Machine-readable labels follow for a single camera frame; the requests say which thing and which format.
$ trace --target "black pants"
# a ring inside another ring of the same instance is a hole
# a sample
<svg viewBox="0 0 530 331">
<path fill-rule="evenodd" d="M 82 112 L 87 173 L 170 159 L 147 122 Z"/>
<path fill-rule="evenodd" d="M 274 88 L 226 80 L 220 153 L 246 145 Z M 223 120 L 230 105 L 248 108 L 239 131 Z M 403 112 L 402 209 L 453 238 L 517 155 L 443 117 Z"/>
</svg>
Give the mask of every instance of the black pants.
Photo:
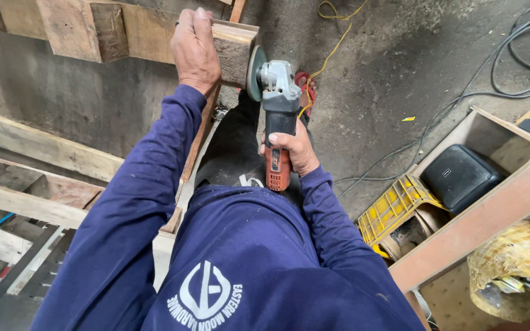
<svg viewBox="0 0 530 331">
<path fill-rule="evenodd" d="M 246 92 L 239 94 L 239 105 L 231 109 L 222 119 L 195 177 L 196 188 L 204 184 L 240 186 L 239 177 L 246 175 L 265 182 L 265 158 L 259 154 L 261 141 L 257 140 L 257 124 L 261 102 L 252 101 Z M 305 114 L 300 117 L 308 127 Z M 291 183 L 283 195 L 301 206 L 303 200 L 298 175 L 291 173 Z"/>
</svg>

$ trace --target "shirt sleeve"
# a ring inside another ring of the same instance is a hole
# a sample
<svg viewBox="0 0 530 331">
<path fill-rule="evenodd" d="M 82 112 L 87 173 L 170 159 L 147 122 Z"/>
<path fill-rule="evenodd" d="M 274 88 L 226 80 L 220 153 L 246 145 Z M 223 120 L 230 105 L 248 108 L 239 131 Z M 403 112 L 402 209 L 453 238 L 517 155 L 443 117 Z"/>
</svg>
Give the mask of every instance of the shirt sleeve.
<svg viewBox="0 0 530 331">
<path fill-rule="evenodd" d="M 300 178 L 304 212 L 310 223 L 320 266 L 343 277 L 362 295 L 376 299 L 408 323 L 411 330 L 424 330 L 406 301 L 386 263 L 363 241 L 333 192 L 332 176 L 319 166 Z"/>
<path fill-rule="evenodd" d="M 32 330 L 139 329 L 157 293 L 152 240 L 171 217 L 206 105 L 178 86 L 75 233 Z"/>
</svg>

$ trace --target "red flip flop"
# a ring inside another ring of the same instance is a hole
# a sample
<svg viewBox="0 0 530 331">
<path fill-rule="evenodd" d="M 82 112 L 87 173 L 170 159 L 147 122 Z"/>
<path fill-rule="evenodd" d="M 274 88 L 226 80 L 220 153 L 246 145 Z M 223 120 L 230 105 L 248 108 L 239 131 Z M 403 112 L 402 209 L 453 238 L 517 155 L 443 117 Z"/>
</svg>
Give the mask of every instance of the red flip flop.
<svg viewBox="0 0 530 331">
<path fill-rule="evenodd" d="M 310 74 L 305 71 L 300 71 L 296 73 L 296 77 L 294 78 L 294 83 L 298 85 L 298 82 L 302 77 L 305 77 L 306 82 L 308 81 L 308 78 L 310 78 Z M 310 94 L 310 99 L 312 100 L 312 106 L 310 108 L 306 109 L 305 114 L 310 116 L 310 111 L 312 110 L 312 107 L 314 107 L 314 102 L 316 99 L 314 98 L 314 91 L 312 91 L 312 88 L 310 88 L 307 84 L 301 87 L 302 92 L 304 92 L 304 89 L 308 89 L 308 94 Z"/>
</svg>

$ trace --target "black cable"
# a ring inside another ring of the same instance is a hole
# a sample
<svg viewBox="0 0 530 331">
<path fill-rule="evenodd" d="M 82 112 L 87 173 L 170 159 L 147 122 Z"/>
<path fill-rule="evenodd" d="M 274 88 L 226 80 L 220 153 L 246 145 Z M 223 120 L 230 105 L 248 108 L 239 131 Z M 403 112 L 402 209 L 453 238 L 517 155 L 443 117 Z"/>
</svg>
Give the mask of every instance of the black cable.
<svg viewBox="0 0 530 331">
<path fill-rule="evenodd" d="M 441 123 L 441 121 L 447 117 L 447 115 L 449 115 L 449 113 L 455 109 L 457 107 L 457 105 L 466 97 L 470 97 L 470 96 L 473 96 L 473 95 L 491 95 L 491 96 L 494 96 L 494 97 L 501 97 L 501 98 L 507 98 L 507 99 L 524 99 L 524 98 L 530 98 L 530 94 L 527 94 L 530 92 L 530 87 L 523 90 L 523 91 L 520 91 L 520 92 L 514 92 L 514 93 L 511 93 L 511 92 L 505 92 L 497 83 L 497 80 L 496 80 L 496 75 L 495 75 L 495 72 L 496 72 L 496 68 L 497 68 L 497 63 L 499 62 L 499 58 L 502 54 L 502 51 L 505 49 L 506 46 L 508 46 L 508 49 L 509 49 L 509 52 L 511 53 L 511 56 L 515 59 L 515 61 L 517 61 L 519 64 L 521 64 L 523 67 L 527 68 L 527 69 L 530 69 L 530 63 L 526 62 L 526 60 L 522 59 L 516 52 L 515 50 L 512 48 L 512 41 L 514 39 L 516 39 L 517 37 L 521 36 L 522 34 L 525 34 L 526 32 L 529 32 L 530 31 L 530 21 L 528 21 L 527 23 L 525 24 L 522 24 L 519 26 L 519 20 L 521 18 L 523 18 L 528 12 L 530 12 L 530 7 L 525 11 L 523 12 L 521 15 L 519 15 L 519 17 L 515 20 L 514 24 L 512 25 L 511 27 L 511 31 L 509 33 L 509 35 L 504 39 L 504 41 L 502 41 L 491 53 L 490 55 L 486 58 L 486 60 L 484 60 L 484 62 L 480 65 L 480 67 L 478 68 L 478 70 L 476 71 L 476 73 L 472 76 L 472 78 L 470 79 L 470 81 L 467 83 L 467 85 L 465 86 L 465 88 L 463 89 L 463 92 L 461 92 L 461 94 L 459 95 L 459 97 L 455 98 L 453 101 L 451 101 L 450 103 L 448 103 L 445 107 L 443 107 L 442 109 L 440 109 L 438 112 L 435 113 L 435 115 L 432 116 L 431 120 L 429 121 L 429 123 L 426 125 L 426 127 L 424 128 L 424 132 L 423 134 L 414 139 L 412 142 L 392 151 L 391 153 L 387 154 L 386 156 L 382 157 L 380 160 L 378 160 L 377 162 L 375 162 L 363 175 L 361 175 L 360 177 L 350 177 L 350 178 L 342 178 L 340 180 L 337 180 L 335 181 L 335 183 L 342 183 L 342 182 L 347 182 L 347 181 L 355 181 L 355 183 L 351 184 L 344 192 L 342 192 L 340 195 L 339 195 L 339 199 L 342 198 L 345 194 L 347 194 L 350 190 L 353 189 L 353 187 L 355 187 L 357 184 L 361 183 L 363 180 L 391 180 L 391 179 L 395 179 L 397 177 L 400 177 L 402 174 L 405 174 L 406 171 L 408 169 L 410 169 L 411 166 L 414 165 L 414 162 L 415 162 L 415 158 L 416 158 L 416 155 L 418 155 L 419 151 L 421 150 L 421 147 L 422 147 L 422 142 L 424 140 L 424 138 L 432 132 L 432 130 L 437 127 L 438 124 Z M 492 71 L 490 73 L 490 83 L 492 84 L 492 88 L 494 89 L 494 91 L 475 91 L 475 92 L 471 92 L 471 93 L 468 93 L 467 90 L 469 89 L 469 87 L 474 83 L 475 79 L 478 77 L 478 74 L 482 71 L 483 67 L 488 64 L 488 62 L 490 62 L 490 60 L 492 59 L 492 57 L 496 55 L 495 57 L 495 60 L 494 60 L 494 64 L 492 65 Z M 373 168 L 375 168 L 378 164 L 380 164 L 381 162 L 385 161 L 387 158 L 395 155 L 395 154 L 398 154 L 404 150 L 407 150 L 408 148 L 410 147 L 413 147 L 414 145 L 418 144 L 418 149 L 416 150 L 416 153 L 413 155 L 412 157 L 412 161 L 410 162 L 410 164 L 407 166 L 407 168 L 404 170 L 404 172 L 400 173 L 400 174 L 397 174 L 397 175 L 394 175 L 394 176 L 390 176 L 390 177 L 385 177 L 385 178 L 369 178 L 367 177 L 367 175 L 372 171 Z"/>
</svg>

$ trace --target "angle grinder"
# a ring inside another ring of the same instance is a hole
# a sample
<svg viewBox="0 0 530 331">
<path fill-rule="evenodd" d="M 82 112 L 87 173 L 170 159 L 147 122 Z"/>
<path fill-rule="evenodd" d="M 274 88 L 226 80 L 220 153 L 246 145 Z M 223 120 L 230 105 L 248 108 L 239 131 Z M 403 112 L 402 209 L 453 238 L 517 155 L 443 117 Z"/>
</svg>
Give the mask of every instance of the angle grinder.
<svg viewBox="0 0 530 331">
<path fill-rule="evenodd" d="M 248 63 L 247 92 L 253 101 L 263 101 L 265 110 L 265 181 L 272 191 L 282 192 L 290 184 L 290 152 L 269 142 L 274 132 L 296 135 L 300 109 L 300 88 L 294 83 L 291 64 L 287 61 L 267 61 L 258 45 Z"/>
</svg>

